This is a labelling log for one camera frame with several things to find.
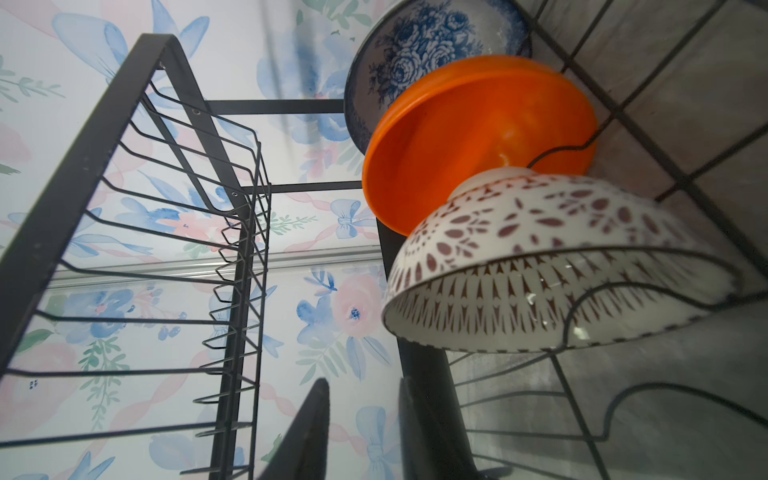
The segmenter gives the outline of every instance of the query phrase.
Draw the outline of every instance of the orange bowl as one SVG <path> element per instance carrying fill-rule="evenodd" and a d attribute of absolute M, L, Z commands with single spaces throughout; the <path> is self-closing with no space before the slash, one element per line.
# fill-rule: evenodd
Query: orange bowl
<path fill-rule="evenodd" d="M 597 127 L 589 100 L 549 67 L 507 55 L 467 58 L 392 104 L 371 137 L 362 188 L 379 220 L 408 235 L 464 180 L 582 145 Z M 533 170 L 582 175 L 594 148 L 550 154 Z"/>

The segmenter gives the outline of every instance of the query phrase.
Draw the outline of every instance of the black dish rack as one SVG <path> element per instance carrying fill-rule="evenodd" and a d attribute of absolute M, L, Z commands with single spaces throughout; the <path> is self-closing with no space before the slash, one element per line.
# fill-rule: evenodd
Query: black dish rack
<path fill-rule="evenodd" d="M 531 162 L 535 164 L 547 155 L 562 150 L 580 150 L 595 142 L 606 129 L 616 121 L 626 129 L 634 140 L 656 161 L 658 166 L 674 179 L 674 185 L 658 195 L 656 201 L 663 201 L 676 192 L 684 193 L 722 232 L 739 252 L 751 263 L 751 265 L 764 277 L 768 278 L 768 259 L 760 253 L 759 249 L 748 239 L 727 215 L 695 184 L 695 180 L 706 172 L 721 165 L 728 158 L 733 157 L 743 149 L 749 147 L 765 133 L 768 133 L 768 123 L 760 125 L 748 135 L 730 145 L 724 151 L 712 156 L 703 166 L 694 172 L 687 174 L 654 139 L 626 113 L 627 107 L 641 92 L 645 91 L 661 72 L 686 48 L 696 37 L 699 31 L 718 13 L 727 3 L 726 0 L 716 0 L 693 23 L 675 46 L 662 58 L 645 79 L 623 100 L 617 101 L 601 87 L 593 76 L 575 60 L 578 52 L 590 38 L 600 21 L 609 11 L 613 0 L 606 0 L 589 26 L 580 37 L 576 46 L 567 51 L 553 36 L 542 26 L 540 20 L 542 13 L 547 8 L 549 0 L 543 0 L 533 14 L 527 13 L 517 2 L 529 30 L 534 39 L 543 42 L 547 48 L 564 63 L 562 71 L 571 71 L 579 81 L 597 98 L 608 110 L 607 119 L 601 124 L 592 138 L 584 145 L 563 146 L 549 152 L 544 152 Z M 157 69 L 163 69 L 167 73 L 174 90 L 178 94 L 178 100 L 164 97 L 166 101 L 175 101 L 184 107 L 184 111 L 190 120 L 185 127 L 194 129 L 204 151 L 191 150 L 189 147 L 179 145 L 170 134 L 166 121 L 181 123 L 178 119 L 169 117 L 157 111 L 149 97 L 145 94 L 147 88 L 153 88 L 151 82 L 153 73 Z M 192 207 L 186 204 L 178 204 L 172 200 L 158 197 L 149 197 L 129 190 L 121 190 L 110 185 L 102 175 L 111 159 L 115 148 L 126 148 L 121 143 L 123 133 L 127 128 L 135 129 L 130 122 L 138 105 L 151 116 L 154 125 L 161 133 L 161 137 L 151 137 L 152 141 L 166 144 L 174 152 L 174 156 L 180 163 L 175 167 L 161 162 L 152 157 L 143 159 L 160 164 L 163 167 L 186 174 L 204 201 L 207 199 L 202 183 L 224 187 L 227 199 L 233 209 L 229 211 L 217 210 L 210 202 L 206 202 L 207 208 Z M 221 115 L 234 114 L 318 114 L 318 113 L 342 113 L 343 102 L 341 100 L 275 100 L 275 101 L 206 101 L 204 100 L 197 82 L 194 80 L 191 69 L 177 41 L 171 35 L 142 35 L 137 44 L 131 50 L 120 71 L 111 82 L 104 97 L 101 99 L 93 114 L 88 119 L 82 132 L 78 135 L 71 149 L 65 156 L 61 166 L 55 172 L 50 183 L 36 203 L 34 210 L 29 214 L 22 225 L 18 235 L 5 252 L 5 257 L 0 263 L 0 304 L 4 306 L 5 318 L 0 322 L 0 353 L 2 353 L 2 371 L 4 375 L 14 376 L 96 376 L 98 372 L 26 372 L 11 369 L 8 364 L 16 351 L 18 343 L 26 330 L 31 318 L 35 315 L 51 317 L 49 313 L 38 309 L 40 299 L 45 292 L 51 275 L 59 265 L 81 273 L 102 276 L 121 276 L 131 279 L 169 280 L 169 281 L 197 281 L 213 283 L 217 289 L 231 289 L 230 305 L 226 310 L 230 311 L 228 330 L 222 337 L 226 338 L 223 348 L 224 358 L 219 362 L 212 362 L 196 369 L 145 369 L 122 372 L 123 375 L 150 376 L 171 373 L 206 373 L 221 375 L 220 391 L 217 394 L 198 399 L 200 402 L 210 402 L 217 405 L 216 422 L 204 424 L 185 424 L 158 426 L 146 429 L 134 429 L 124 431 L 94 432 L 77 435 L 60 435 L 43 439 L 20 439 L 16 441 L 0 442 L 0 448 L 11 448 L 23 445 L 41 445 L 55 442 L 69 442 L 85 439 L 106 439 L 124 435 L 141 435 L 157 432 L 172 432 L 179 430 L 204 429 L 205 435 L 214 437 L 214 448 L 211 453 L 210 467 L 198 468 L 182 473 L 208 473 L 214 478 L 236 478 L 248 474 L 253 477 L 253 448 L 256 435 L 258 388 L 260 377 L 260 344 L 263 336 L 263 296 L 248 298 L 248 292 L 252 291 L 252 283 L 255 283 L 263 292 L 266 286 L 266 273 L 268 267 L 269 246 L 269 216 L 271 195 L 273 193 L 313 191 L 313 190 L 343 190 L 361 188 L 358 181 L 328 182 L 319 184 L 270 184 L 266 170 L 263 166 L 260 142 L 257 140 L 255 150 L 232 142 L 217 133 L 214 124 L 216 121 L 228 121 Z M 250 131 L 254 139 L 256 133 Z M 224 144 L 247 149 L 253 159 L 252 167 L 230 162 L 227 149 Z M 202 155 L 209 159 L 217 179 L 205 177 L 195 173 L 184 159 L 184 151 Z M 243 186 L 238 181 L 235 170 L 245 170 L 252 183 Z M 217 269 L 218 278 L 215 280 L 195 279 L 189 280 L 178 277 L 150 275 L 144 273 L 114 272 L 108 270 L 82 269 L 62 259 L 68 241 L 71 239 L 75 228 L 83 215 L 90 216 L 93 220 L 110 224 L 113 227 L 137 230 L 151 235 L 173 237 L 169 233 L 158 233 L 139 227 L 107 222 L 86 210 L 91 195 L 95 192 L 100 182 L 117 191 L 137 197 L 147 198 L 177 207 L 190 208 L 207 214 L 216 215 L 226 221 L 223 229 L 222 242 L 203 242 L 192 240 L 195 243 L 220 249 L 224 267 Z M 386 272 L 392 266 L 392 262 L 402 245 L 405 237 L 398 235 L 379 224 L 379 236 L 381 239 L 382 256 Z M 735 306 L 755 303 L 768 298 L 768 291 L 751 293 L 726 303 L 705 306 L 710 311 L 721 311 Z M 249 311 L 257 318 L 257 339 L 247 336 Z M 55 317 L 57 321 L 65 322 L 114 322 L 117 319 L 91 318 L 91 317 Z M 130 322 L 129 319 L 119 319 L 120 322 Z M 141 319 L 142 323 L 152 323 L 152 319 Z M 208 319 L 179 319 L 158 320 L 157 323 L 183 323 L 220 325 L 219 320 Z M 580 406 L 574 395 L 571 384 L 560 364 L 558 356 L 564 349 L 556 349 L 536 357 L 526 357 L 523 361 L 488 376 L 477 376 L 462 382 L 455 382 L 451 373 L 451 367 L 466 362 L 473 356 L 480 354 L 465 354 L 449 362 L 445 352 L 430 347 L 419 346 L 412 343 L 399 341 L 399 351 L 402 362 L 403 374 L 406 378 L 401 387 L 400 412 L 403 444 L 403 469 L 405 478 L 488 478 L 490 476 L 507 475 L 512 469 L 519 469 L 540 475 L 543 478 L 571 478 L 556 472 L 550 472 L 542 468 L 534 468 L 518 462 L 510 462 L 503 458 L 490 455 L 473 453 L 462 418 L 462 408 L 456 393 L 456 386 L 464 386 L 484 379 L 495 378 L 521 369 L 533 368 L 541 362 L 549 362 L 554 369 L 558 383 L 561 387 L 557 392 L 530 392 L 511 391 L 501 395 L 475 400 L 473 404 L 493 402 L 503 398 L 519 396 L 546 395 L 564 398 L 568 401 L 569 409 L 576 419 L 579 435 L 567 435 L 562 433 L 537 433 L 516 431 L 485 431 L 489 435 L 501 435 L 507 437 L 535 438 L 535 439 L 560 439 L 569 442 L 583 443 L 594 462 L 594 467 L 603 480 L 611 477 L 601 453 L 597 447 L 600 442 L 608 440 L 611 434 L 611 421 L 617 407 L 635 393 L 652 389 L 680 392 L 685 395 L 713 402 L 723 406 L 737 415 L 768 429 L 768 419 L 744 406 L 693 387 L 672 382 L 643 382 L 623 389 L 608 404 L 604 413 L 603 431 L 593 433 L 588 428 L 583 415 L 583 406 Z M 256 355 L 256 372 L 243 372 L 244 356 Z M 238 421 L 240 394 L 248 390 L 254 390 L 253 418 L 249 422 Z M 264 472 L 262 478 L 323 478 L 325 472 L 325 453 L 327 446 L 328 427 L 328 387 L 323 380 L 319 380 L 307 400 L 296 416 L 286 438 L 276 453 L 270 467 Z M 250 456 L 247 464 L 233 466 L 234 436 L 238 429 L 251 428 Z M 503 465 L 501 468 L 478 472 L 475 467 L 475 458 L 495 462 Z"/>

